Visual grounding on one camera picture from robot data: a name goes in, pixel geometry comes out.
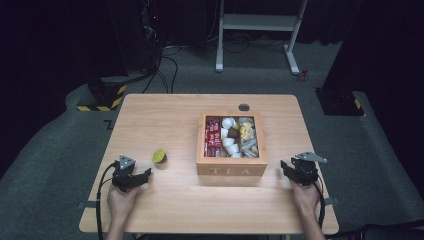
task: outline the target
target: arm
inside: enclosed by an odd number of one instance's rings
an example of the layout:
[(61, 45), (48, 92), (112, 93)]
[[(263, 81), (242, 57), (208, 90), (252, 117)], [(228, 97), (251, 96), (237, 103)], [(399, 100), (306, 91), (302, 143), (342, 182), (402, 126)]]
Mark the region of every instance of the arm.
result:
[(112, 220), (106, 240), (123, 239), (125, 223), (134, 206), (137, 193), (138, 189), (132, 189), (129, 193), (125, 193), (113, 185), (110, 186), (107, 202)]
[(301, 186), (291, 181), (295, 204), (299, 210), (303, 231), (306, 239), (325, 239), (319, 227), (315, 208), (319, 202), (319, 194), (314, 185)]

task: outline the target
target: hazard tape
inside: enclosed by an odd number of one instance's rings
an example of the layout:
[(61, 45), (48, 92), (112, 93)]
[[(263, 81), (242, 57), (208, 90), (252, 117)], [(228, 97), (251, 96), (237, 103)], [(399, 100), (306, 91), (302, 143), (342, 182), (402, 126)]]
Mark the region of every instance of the hazard tape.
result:
[(123, 85), (121, 86), (118, 91), (116, 96), (114, 97), (114, 100), (112, 101), (112, 104), (110, 106), (105, 106), (105, 105), (78, 105), (77, 108), (80, 111), (83, 112), (90, 112), (90, 111), (102, 111), (102, 112), (107, 112), (107, 111), (114, 111), (118, 108), (119, 104), (122, 101), (122, 97), (124, 95), (125, 89), (127, 88), (127, 85)]

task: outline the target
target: lime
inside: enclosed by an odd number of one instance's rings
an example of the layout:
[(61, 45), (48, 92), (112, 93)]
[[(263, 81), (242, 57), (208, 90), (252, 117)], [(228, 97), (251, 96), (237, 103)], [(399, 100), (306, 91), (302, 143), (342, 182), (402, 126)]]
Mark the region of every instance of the lime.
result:
[(165, 159), (165, 151), (163, 149), (158, 149), (153, 154), (153, 162), (160, 163)]

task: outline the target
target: white metal frame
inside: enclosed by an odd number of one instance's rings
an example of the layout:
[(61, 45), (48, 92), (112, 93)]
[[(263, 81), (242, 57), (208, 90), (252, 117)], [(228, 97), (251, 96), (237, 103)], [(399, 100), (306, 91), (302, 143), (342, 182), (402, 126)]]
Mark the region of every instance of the white metal frame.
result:
[(224, 29), (239, 30), (266, 30), (266, 31), (291, 31), (290, 42), (284, 45), (284, 52), (290, 65), (293, 75), (300, 73), (293, 55), (293, 47), (302, 23), (303, 14), (308, 0), (302, 0), (300, 10), (296, 16), (276, 16), (276, 15), (250, 15), (250, 14), (225, 14), (224, 0), (221, 0), (219, 17), (219, 36), (216, 54), (216, 71), (224, 70), (223, 38)]

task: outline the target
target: gray carpet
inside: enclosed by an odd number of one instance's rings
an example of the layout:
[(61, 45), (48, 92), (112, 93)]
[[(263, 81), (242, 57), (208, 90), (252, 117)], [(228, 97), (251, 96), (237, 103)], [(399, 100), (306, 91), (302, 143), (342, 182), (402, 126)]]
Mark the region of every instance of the gray carpet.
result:
[[(215, 51), (166, 49), (164, 55), (178, 63), (173, 92), (295, 95), (315, 152), (329, 161), (321, 169), (330, 195), (341, 201), (334, 207), (340, 231), (368, 223), (424, 218), (424, 203), (388, 143), (367, 96), (354, 93), (366, 116), (326, 116), (321, 110), (314, 89), (323, 85), (340, 44), (296, 44), (294, 54), (300, 69), (309, 70), (309, 80), (298, 82), (289, 71), (281, 44), (256, 43), (260, 47), (224, 52), (222, 73), (215, 72)], [(243, 46), (226, 44), (226, 48), (237, 51)], [(171, 87), (173, 62), (163, 59), (160, 71)], [(148, 81), (129, 84), (125, 94), (141, 93)], [(119, 108), (79, 112), (76, 105), (85, 90), (86, 86), (81, 86), (68, 95), (67, 111), (31, 139), (2, 178), (0, 239), (97, 238), (79, 230), (83, 209), (78, 205), (88, 198), (111, 135), (105, 120), (113, 123)], [(146, 93), (166, 94), (159, 76)]]

